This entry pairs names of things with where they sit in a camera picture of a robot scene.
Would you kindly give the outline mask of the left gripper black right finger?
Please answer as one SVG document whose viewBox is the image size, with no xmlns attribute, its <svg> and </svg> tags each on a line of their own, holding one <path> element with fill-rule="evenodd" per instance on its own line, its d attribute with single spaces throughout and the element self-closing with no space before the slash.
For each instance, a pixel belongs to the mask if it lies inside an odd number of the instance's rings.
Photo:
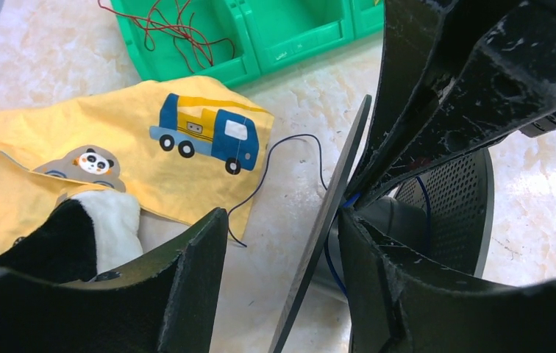
<svg viewBox="0 0 556 353">
<path fill-rule="evenodd" d="M 479 279 L 338 214 L 353 352 L 556 352 L 556 279 Z"/>
</svg>

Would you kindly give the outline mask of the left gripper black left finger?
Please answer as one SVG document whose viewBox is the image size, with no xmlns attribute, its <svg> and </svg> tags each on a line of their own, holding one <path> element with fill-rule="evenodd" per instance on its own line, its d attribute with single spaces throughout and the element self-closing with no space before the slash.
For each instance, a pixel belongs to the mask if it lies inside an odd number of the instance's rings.
<svg viewBox="0 0 556 353">
<path fill-rule="evenodd" d="M 94 282 L 0 268 L 0 352 L 208 352 L 227 230 L 215 208 Z"/>
</svg>

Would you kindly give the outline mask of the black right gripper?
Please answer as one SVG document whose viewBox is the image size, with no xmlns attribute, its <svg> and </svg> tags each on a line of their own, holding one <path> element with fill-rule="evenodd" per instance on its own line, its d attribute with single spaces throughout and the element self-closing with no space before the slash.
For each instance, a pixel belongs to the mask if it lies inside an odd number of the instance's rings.
<svg viewBox="0 0 556 353">
<path fill-rule="evenodd" d="M 357 207 L 499 142 L 556 131 L 556 1 L 456 1 Z"/>
</svg>

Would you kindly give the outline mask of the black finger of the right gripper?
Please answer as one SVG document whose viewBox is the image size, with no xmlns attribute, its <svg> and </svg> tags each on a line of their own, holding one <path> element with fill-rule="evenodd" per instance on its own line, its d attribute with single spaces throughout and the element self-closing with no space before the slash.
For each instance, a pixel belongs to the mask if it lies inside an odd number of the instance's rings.
<svg viewBox="0 0 556 353">
<path fill-rule="evenodd" d="M 415 95 L 456 1 L 386 1 L 377 97 L 366 147 L 346 192 L 364 193 L 385 160 L 393 128 Z"/>
</svg>

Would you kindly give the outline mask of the grey plastic cable spool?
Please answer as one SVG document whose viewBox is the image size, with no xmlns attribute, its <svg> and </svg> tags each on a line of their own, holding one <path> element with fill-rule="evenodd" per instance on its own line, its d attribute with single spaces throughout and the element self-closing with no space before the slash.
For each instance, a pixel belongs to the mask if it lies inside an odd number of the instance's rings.
<svg viewBox="0 0 556 353">
<path fill-rule="evenodd" d="M 440 186 L 446 169 L 441 167 L 413 180 L 422 203 L 383 196 L 356 212 L 364 231 L 340 232 L 338 211 L 354 203 L 344 193 L 371 103 L 371 96 L 363 98 L 349 131 L 272 338 L 272 352 L 284 349 L 311 284 L 348 302 L 352 352 L 389 352 L 406 337 L 398 288 L 371 245 L 375 237 L 388 236 L 389 247 L 413 250 L 465 274 L 483 273 L 493 220 L 493 168 L 485 149 L 460 159 L 467 191 L 444 196 Z"/>
</svg>

